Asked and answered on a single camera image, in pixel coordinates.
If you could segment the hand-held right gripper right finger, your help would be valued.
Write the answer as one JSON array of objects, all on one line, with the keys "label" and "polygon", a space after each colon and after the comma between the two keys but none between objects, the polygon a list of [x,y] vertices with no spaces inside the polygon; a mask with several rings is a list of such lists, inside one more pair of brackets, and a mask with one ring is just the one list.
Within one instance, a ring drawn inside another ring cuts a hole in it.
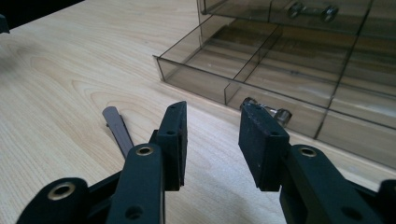
[{"label": "hand-held right gripper right finger", "polygon": [[290,136],[263,108],[242,105],[238,145],[257,188],[278,191],[288,224],[382,224],[328,157]]}]

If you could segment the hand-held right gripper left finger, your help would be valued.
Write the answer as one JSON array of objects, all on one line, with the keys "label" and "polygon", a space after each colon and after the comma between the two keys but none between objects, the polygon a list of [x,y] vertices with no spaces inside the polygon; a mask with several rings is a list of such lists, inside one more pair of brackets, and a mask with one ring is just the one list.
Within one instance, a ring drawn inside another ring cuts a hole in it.
[{"label": "hand-held right gripper left finger", "polygon": [[165,193],[184,185],[187,103],[169,105],[160,127],[126,158],[106,224],[165,224]]}]

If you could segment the dark grey flat strip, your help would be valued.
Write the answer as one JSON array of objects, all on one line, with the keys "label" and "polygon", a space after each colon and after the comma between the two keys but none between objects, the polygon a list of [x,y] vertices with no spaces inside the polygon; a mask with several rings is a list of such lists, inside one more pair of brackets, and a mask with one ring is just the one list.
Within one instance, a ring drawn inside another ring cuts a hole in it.
[{"label": "dark grey flat strip", "polygon": [[102,115],[105,118],[106,126],[112,132],[120,148],[122,156],[127,158],[129,150],[134,147],[134,143],[121,114],[115,106],[108,106],[103,110]]}]

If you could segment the black object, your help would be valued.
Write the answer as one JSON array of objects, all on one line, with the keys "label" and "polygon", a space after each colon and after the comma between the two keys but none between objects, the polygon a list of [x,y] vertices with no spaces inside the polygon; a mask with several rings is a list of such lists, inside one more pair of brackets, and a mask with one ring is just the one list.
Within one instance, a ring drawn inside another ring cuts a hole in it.
[{"label": "black object", "polygon": [[9,27],[7,24],[7,18],[0,14],[0,34],[2,33],[9,34]]}]

